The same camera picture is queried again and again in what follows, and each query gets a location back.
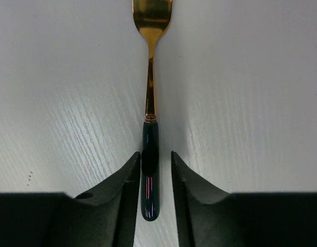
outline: fork head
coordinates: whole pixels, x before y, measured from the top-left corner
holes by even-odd
[[[149,48],[166,32],[172,15],[173,0],[133,0],[133,19]]]

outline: utensil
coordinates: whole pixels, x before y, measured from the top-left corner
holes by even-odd
[[[141,212],[144,219],[157,219],[159,202],[159,134],[156,119],[154,51],[166,32],[173,0],[133,0],[134,23],[148,44],[148,78],[141,155]]]

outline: fork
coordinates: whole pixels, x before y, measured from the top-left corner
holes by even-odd
[[[154,51],[171,21],[173,0],[133,0],[134,23],[148,44],[148,78],[141,155],[141,213],[145,220],[159,216],[159,132],[156,119]]]

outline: white surface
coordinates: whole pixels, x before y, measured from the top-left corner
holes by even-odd
[[[175,0],[155,66],[162,207],[135,246],[178,245],[172,150],[226,191],[317,190],[317,0]],[[0,1],[0,191],[75,196],[118,170],[146,73],[131,0]]]

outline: fork handle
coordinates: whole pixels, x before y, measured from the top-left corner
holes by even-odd
[[[147,221],[157,219],[159,201],[159,132],[157,122],[143,124],[141,155],[141,212]]]

